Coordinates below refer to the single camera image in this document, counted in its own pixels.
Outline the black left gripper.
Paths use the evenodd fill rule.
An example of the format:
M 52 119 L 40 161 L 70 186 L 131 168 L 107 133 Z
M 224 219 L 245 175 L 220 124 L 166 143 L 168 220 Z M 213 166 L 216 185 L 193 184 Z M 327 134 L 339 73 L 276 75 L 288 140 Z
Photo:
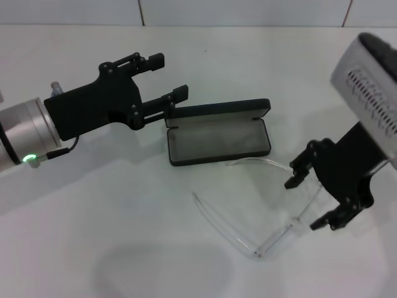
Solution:
M 148 58 L 138 52 L 99 67 L 92 83 L 44 100 L 44 105 L 62 141 L 67 141 L 105 125 L 120 122 L 145 126 L 166 119 L 176 104 L 189 97 L 187 85 L 157 99 L 142 102 L 132 77 L 164 68 L 164 54 Z

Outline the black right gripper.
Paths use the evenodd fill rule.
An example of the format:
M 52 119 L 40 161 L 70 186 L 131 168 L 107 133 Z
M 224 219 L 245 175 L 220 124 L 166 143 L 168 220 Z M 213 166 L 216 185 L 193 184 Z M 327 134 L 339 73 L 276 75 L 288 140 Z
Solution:
M 284 186 L 298 187 L 314 168 L 317 178 L 332 195 L 335 208 L 310 224 L 313 231 L 329 226 L 332 231 L 345 228 L 363 209 L 374 203 L 370 180 L 386 155 L 363 125 L 356 123 L 338 142 L 325 138 L 312 140 L 290 162 L 293 176 Z

